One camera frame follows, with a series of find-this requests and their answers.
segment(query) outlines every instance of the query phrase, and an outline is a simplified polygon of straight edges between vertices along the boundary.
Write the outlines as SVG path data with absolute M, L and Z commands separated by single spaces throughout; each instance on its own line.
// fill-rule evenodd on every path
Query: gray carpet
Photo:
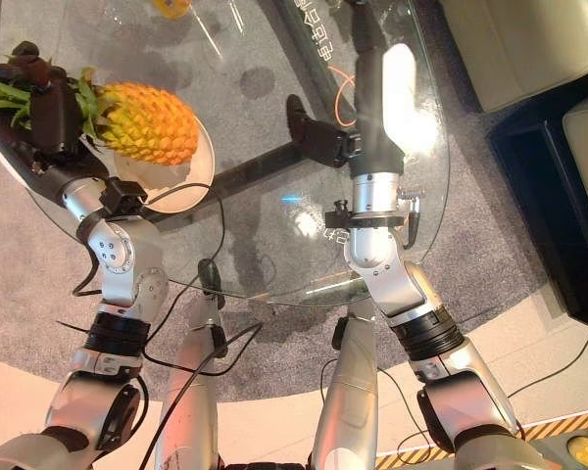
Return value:
M 416 11 L 439 86 L 451 152 L 447 208 L 424 269 L 461 328 L 469 331 L 525 298 L 546 282 L 546 275 L 485 140 L 502 114 L 478 112 L 437 2 L 418 0 Z M 20 39 L 16 30 L 3 32 L 4 37 L 17 36 L 16 42 Z M 49 379 L 63 378 L 71 351 L 83 337 L 54 320 L 89 324 L 95 300 L 69 295 L 86 269 L 84 249 L 0 166 L 0 360 Z M 178 289 L 171 286 L 171 297 Z M 153 355 L 173 359 L 195 295 L 188 293 L 179 303 L 152 345 Z M 317 388 L 322 364 L 335 356 L 330 338 L 344 311 L 228 299 L 222 313 L 227 333 L 256 320 L 266 326 L 240 364 L 220 380 L 219 399 L 260 399 Z M 377 344 L 380 366 L 405 360 L 382 321 L 377 324 Z M 145 377 L 159 397 L 167 371 L 147 364 Z

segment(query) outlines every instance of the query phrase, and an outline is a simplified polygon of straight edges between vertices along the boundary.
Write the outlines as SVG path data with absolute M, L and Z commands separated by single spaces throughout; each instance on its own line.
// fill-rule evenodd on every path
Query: glass table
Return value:
M 413 145 L 403 158 L 402 187 L 426 194 L 416 243 L 403 252 L 418 262 L 436 237 L 446 203 L 445 126 L 412 3 L 373 5 L 388 42 L 407 44 L 416 58 Z M 306 160 L 290 143 L 285 99 L 298 94 L 314 118 L 352 129 L 356 54 L 350 16 L 342 0 L 193 0 L 177 20 L 148 0 L 3 0 L 1 22 L 18 33 L 0 34 L 0 55 L 27 39 L 72 75 L 91 66 L 97 83 L 141 82 L 177 94 L 204 123 L 215 149 L 213 191 L 222 196 L 226 224 L 216 258 L 223 292 L 336 306 L 368 296 L 343 257 L 348 232 L 323 223 L 334 201 L 352 198 L 352 183 L 346 166 Z M 103 151 L 99 158 L 117 174 L 113 155 Z M 65 210 L 32 197 L 74 235 L 76 224 Z M 189 282 L 198 260 L 218 245 L 215 200 L 208 195 L 189 211 L 144 215 L 163 233 L 170 279 Z

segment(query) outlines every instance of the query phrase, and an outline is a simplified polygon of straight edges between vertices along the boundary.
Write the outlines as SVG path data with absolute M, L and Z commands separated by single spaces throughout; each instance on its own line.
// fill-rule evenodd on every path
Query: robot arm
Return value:
M 385 131 L 383 107 L 391 104 L 384 103 L 382 90 L 388 78 L 393 83 L 408 80 L 384 76 L 387 46 L 372 8 L 366 0 L 349 3 L 359 55 L 357 133 L 338 134 L 339 142 L 351 142 L 334 147 L 342 158 L 328 155 L 321 159 L 315 154 L 312 158 L 325 165 L 348 162 L 354 183 L 353 208 L 349 211 L 346 201 L 336 202 L 336 211 L 326 215 L 326 225 L 350 230 L 345 259 L 362 276 L 372 300 L 408 353 L 416 377 L 424 384 L 417 400 L 427 429 L 436 444 L 456 454 L 456 468 L 547 469 L 533 447 L 515 438 L 518 428 L 512 406 L 470 339 L 462 335 L 421 269 L 401 259 L 398 228 L 404 219 L 397 208 L 404 154 Z M 288 123 L 304 150 L 310 146 L 307 135 L 334 138 L 326 124 L 318 125 L 307 117 L 294 98 L 288 101 Z M 322 147 L 331 149 L 327 144 Z M 336 434 L 331 429 L 325 434 L 330 440 Z M 356 442 L 359 431 L 353 429 L 355 434 L 349 439 Z M 324 468 L 326 449 L 339 447 L 340 443 L 319 442 L 317 436 L 316 467 Z
M 139 392 L 129 382 L 140 372 L 168 277 L 161 236 L 137 215 L 145 193 L 136 183 L 108 178 L 78 140 L 80 110 L 65 72 L 37 55 L 36 46 L 23 43 L 9 65 L 0 65 L 0 77 L 30 84 L 32 123 L 31 131 L 13 128 L 0 114 L 1 161 L 79 222 L 75 235 L 102 266 L 102 300 L 50 405 L 46 428 L 0 446 L 0 470 L 88 469 L 130 437 Z

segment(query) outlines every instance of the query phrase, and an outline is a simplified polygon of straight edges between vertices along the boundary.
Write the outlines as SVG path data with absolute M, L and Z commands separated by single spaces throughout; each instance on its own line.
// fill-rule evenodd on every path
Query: pineapple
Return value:
M 189 162 L 198 144 L 198 124 L 192 110 L 165 90 L 133 83 L 99 88 L 104 103 L 95 130 L 120 154 L 153 164 Z
M 165 90 L 134 83 L 93 86 L 93 69 L 70 79 L 82 112 L 82 131 L 119 154 L 159 165 L 188 163 L 198 145 L 191 108 Z M 30 94 L 0 82 L 0 109 L 15 110 L 12 125 L 30 127 Z

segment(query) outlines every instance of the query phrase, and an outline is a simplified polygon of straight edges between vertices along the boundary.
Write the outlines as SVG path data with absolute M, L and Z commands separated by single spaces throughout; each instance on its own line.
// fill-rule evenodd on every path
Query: yellow and black hazard tape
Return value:
M 560 434 L 570 433 L 588 428 L 588 411 L 561 416 L 560 418 L 539 421 L 537 423 L 525 424 L 523 426 L 525 438 L 528 441 L 545 439 Z M 452 453 L 442 450 L 438 446 L 418 446 L 408 448 L 401 452 L 394 452 L 380 455 L 376 459 L 375 470 L 391 470 L 415 463 L 441 460 L 452 456 Z

